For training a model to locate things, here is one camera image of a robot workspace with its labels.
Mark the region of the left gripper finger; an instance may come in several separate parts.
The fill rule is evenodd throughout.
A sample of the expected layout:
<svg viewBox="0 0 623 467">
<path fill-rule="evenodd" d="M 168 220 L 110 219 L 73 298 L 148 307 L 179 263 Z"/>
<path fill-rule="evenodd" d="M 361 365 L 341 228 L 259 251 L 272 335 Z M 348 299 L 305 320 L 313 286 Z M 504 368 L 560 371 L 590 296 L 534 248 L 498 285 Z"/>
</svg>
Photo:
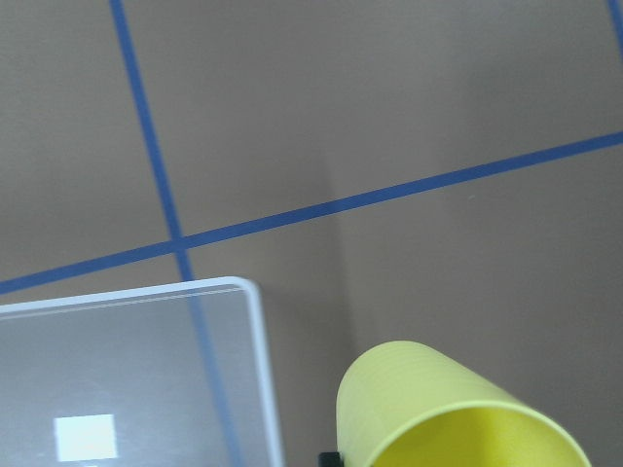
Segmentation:
<svg viewBox="0 0 623 467">
<path fill-rule="evenodd" d="M 318 455 L 318 467 L 344 467 L 344 461 L 338 451 L 325 451 Z"/>
</svg>

